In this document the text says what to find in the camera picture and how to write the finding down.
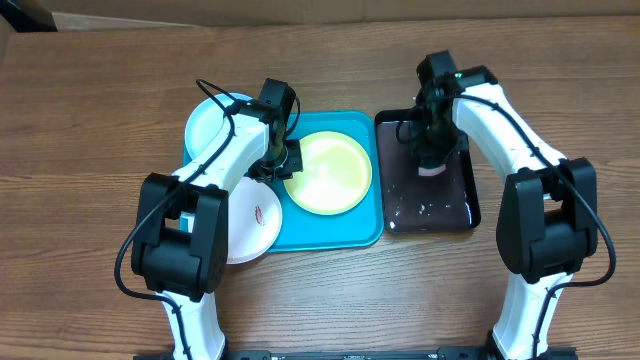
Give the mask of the yellow-green plate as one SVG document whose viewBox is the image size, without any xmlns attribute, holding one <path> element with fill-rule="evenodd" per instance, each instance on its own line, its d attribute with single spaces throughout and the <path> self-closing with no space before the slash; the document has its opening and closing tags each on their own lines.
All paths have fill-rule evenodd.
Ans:
<svg viewBox="0 0 640 360">
<path fill-rule="evenodd" d="M 284 181 L 290 198 L 304 210 L 333 216 L 366 196 L 373 169 L 364 147 L 352 137 L 321 131 L 300 140 L 303 170 Z"/>
</svg>

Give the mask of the light blue plate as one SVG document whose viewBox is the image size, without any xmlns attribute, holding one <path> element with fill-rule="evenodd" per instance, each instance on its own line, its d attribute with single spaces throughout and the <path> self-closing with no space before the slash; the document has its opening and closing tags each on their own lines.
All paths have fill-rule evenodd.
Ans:
<svg viewBox="0 0 640 360">
<path fill-rule="evenodd" d="M 254 117 L 238 113 L 234 119 L 234 137 L 215 159 L 216 162 L 231 163 L 237 158 L 254 158 L 265 152 L 265 127 Z M 229 133 L 229 121 L 223 117 L 223 109 L 213 100 L 201 102 L 188 117 L 184 130 L 182 164 L 187 165 L 199 158 L 204 162 L 215 153 Z"/>
</svg>

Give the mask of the green scrubbing sponge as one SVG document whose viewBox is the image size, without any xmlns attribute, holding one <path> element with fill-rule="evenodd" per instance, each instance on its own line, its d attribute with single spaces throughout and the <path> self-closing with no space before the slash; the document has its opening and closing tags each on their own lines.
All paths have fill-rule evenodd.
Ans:
<svg viewBox="0 0 640 360">
<path fill-rule="evenodd" d="M 418 175 L 421 177 L 433 177 L 443 173 L 447 169 L 447 157 L 426 157 L 420 160 Z"/>
</svg>

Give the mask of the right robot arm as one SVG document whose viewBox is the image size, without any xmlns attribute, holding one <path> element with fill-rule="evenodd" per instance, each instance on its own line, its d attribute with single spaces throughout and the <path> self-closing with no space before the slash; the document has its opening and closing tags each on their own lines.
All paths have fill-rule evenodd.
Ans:
<svg viewBox="0 0 640 360">
<path fill-rule="evenodd" d="M 595 170 L 538 136 L 487 67 L 460 70 L 442 51 L 427 55 L 416 73 L 410 141 L 420 175 L 442 173 L 468 136 L 504 184 L 496 243 L 509 280 L 483 356 L 552 359 L 546 337 L 559 297 L 597 248 Z"/>
</svg>

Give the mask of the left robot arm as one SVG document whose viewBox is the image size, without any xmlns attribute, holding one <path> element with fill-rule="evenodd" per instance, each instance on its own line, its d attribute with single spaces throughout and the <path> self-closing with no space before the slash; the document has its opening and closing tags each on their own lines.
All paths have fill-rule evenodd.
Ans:
<svg viewBox="0 0 640 360">
<path fill-rule="evenodd" d="M 275 79 L 250 100 L 196 83 L 221 111 L 213 117 L 218 133 L 189 164 L 144 180 L 114 279 L 122 293 L 163 304 L 175 341 L 171 358 L 224 359 L 214 292 L 228 257 L 229 198 L 243 177 L 272 184 L 302 171 L 300 144 L 291 136 L 291 111 L 300 101 Z"/>
</svg>

